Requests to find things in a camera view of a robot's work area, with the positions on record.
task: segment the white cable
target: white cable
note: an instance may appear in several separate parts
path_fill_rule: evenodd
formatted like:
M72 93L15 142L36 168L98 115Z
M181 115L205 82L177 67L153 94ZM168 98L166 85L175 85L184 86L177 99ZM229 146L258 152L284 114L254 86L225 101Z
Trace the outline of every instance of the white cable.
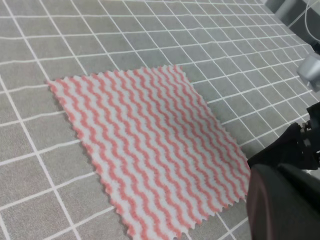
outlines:
M308 25L307 25L307 13L308 13L308 6L309 6L309 3L310 3L310 0L308 0L308 3L306 4L306 7L305 7L305 14L304 14L304 24L305 24L305 29L307 30L308 34L313 38L315 39L316 41L320 42L320 40L318 38L316 38L315 36L313 36L311 34L311 32L309 31L308 29Z
M302 16L303 14L305 14L305 12L306 12L309 8L313 7L313 6L314 6L315 4L317 4L317 3L319 3L319 1L315 1L315 2L312 3L308 8L306 8L302 13L300 13L300 15L297 16L296 19L293 20L293 21L288 25L288 28L290 28L293 24L295 24L296 21L298 21L298 20L301 18L301 16Z

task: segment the red and white wavy striped cloth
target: red and white wavy striped cloth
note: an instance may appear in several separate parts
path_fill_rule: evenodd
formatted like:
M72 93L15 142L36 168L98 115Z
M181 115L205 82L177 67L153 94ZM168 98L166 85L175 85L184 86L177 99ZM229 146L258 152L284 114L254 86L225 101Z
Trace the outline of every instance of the red and white wavy striped cloth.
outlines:
M177 66L50 81L134 240L171 240L247 192L235 141Z

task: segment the gray grid mat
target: gray grid mat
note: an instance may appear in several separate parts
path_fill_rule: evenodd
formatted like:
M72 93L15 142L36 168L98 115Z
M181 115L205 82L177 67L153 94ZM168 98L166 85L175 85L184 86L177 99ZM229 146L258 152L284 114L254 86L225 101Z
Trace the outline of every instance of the gray grid mat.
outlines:
M311 51L255 0L0 0L0 239L128 239L45 80L181 65L250 157L320 99ZM245 202L182 239L250 239Z

